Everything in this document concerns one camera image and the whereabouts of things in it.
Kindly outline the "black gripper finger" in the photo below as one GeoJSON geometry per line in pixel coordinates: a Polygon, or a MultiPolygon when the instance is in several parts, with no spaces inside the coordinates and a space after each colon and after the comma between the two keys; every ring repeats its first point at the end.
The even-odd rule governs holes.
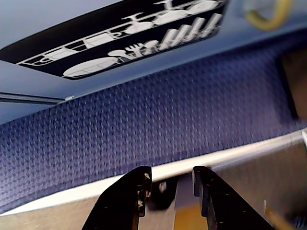
{"type": "Polygon", "coordinates": [[[137,230],[151,195],[152,169],[140,166],[106,189],[91,210],[84,230],[137,230]]]}
{"type": "Polygon", "coordinates": [[[231,185],[211,168],[193,168],[193,192],[200,198],[201,215],[210,230],[272,230],[231,185]]]}

